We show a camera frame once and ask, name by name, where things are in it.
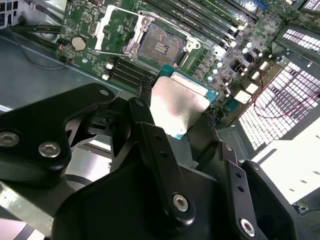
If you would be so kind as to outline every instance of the red wire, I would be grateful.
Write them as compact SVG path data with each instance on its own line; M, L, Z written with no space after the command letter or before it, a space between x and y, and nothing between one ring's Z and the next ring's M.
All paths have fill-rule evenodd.
M261 72L260 72L260 69L258 69L258 72L259 72L259 78L260 78L260 84L261 84L261 90L259 92L259 94L255 97L255 99L253 100L253 110L254 112L261 118L264 118L264 119L279 119L279 118L283 118L285 116L288 116L289 114L291 114L295 109L297 109L299 106L301 106L305 101L309 100L309 99L313 99L314 97L318 96L320 94L320 91L315 91L315 92L312 92L310 93L305 99L303 99L301 102L299 102L296 106L294 106L293 108L291 108L289 111L285 112L284 114L282 115L279 115L279 116L263 116L261 115L260 113L257 112L257 105L256 105L256 102L257 102L257 99L258 97L261 95L261 93L264 91L264 82L262 80L262 76L261 76Z

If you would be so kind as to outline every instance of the ventilation grille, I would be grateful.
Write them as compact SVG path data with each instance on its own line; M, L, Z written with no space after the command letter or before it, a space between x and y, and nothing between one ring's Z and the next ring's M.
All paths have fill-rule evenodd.
M18 23L19 0L0 0L0 30Z
M319 4L320 4L320 0L310 0L303 8L315 10L319 6Z
M262 116L281 116L313 92L319 91L320 81L290 62L256 100L256 111ZM280 139L303 119L319 102L313 98L292 113L281 118L259 117L254 104L241 115L239 121L253 149Z
M305 49L313 50L314 52L319 53L320 40L315 39L314 37L308 36L292 29L288 29L283 37L304 47Z

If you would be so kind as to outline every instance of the bolt hole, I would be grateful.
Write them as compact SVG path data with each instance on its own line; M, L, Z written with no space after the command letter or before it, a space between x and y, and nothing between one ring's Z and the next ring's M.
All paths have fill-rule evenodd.
M135 102L141 107L144 106L144 103L142 101L140 101L139 99L135 100Z
M245 227L247 230L251 231L251 226L250 226L248 223L245 223L245 224L244 224L244 227Z
M161 139L162 139L162 137L161 137L160 135L157 135L157 134L155 134L154 137L155 137L155 139L157 139L157 140L161 140Z
M242 187L242 186L239 186L239 185L238 185L238 186L236 186L236 187L239 189L239 191L240 191L240 192L242 192L242 193L244 193L244 192L245 192L245 190L243 189L243 187Z
M105 96L109 96L109 93L106 90L101 89L100 93Z
M184 200L180 197L178 197L176 199L176 202L181 206L181 207L184 207L185 206L185 203L184 203Z
M160 155L165 159L168 157L168 154L165 151L161 151Z

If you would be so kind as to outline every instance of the motherboard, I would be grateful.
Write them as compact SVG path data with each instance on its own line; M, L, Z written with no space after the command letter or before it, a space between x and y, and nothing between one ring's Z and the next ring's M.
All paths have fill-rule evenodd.
M143 77L152 79L164 65L172 66L218 93L207 111L220 119L235 108L234 91L243 81L250 81L251 89L252 84L260 87L253 76L261 65L264 71L272 69L272 41L286 24L320 33L319 26L297 10L301 4L69 0L57 55L133 93Z

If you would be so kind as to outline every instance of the screw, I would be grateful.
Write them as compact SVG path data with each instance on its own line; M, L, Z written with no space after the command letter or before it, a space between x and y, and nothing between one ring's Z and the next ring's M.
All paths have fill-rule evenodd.
M143 23L144 23L145 25L149 25L149 24L151 23L151 21L150 21L149 18L145 17L144 20L143 20Z
M55 158L60 154L61 149L56 142L44 142L39 145L38 151L43 157Z
M259 167L258 164L256 164L255 162L251 162L251 165L252 165L252 167L253 167L255 170L257 170L257 171L260 170L260 167Z
M243 231L246 234L248 234L250 237L253 238L255 236L255 229L247 219L241 218L240 225L241 225L241 228L243 229Z
M0 146L2 147L12 147L18 144L20 137L12 131L0 132Z
M180 194L175 194L173 196L173 204L181 212L186 212L189 208L187 199Z
M224 147L228 150L228 151L232 151L232 147L229 144L225 144Z

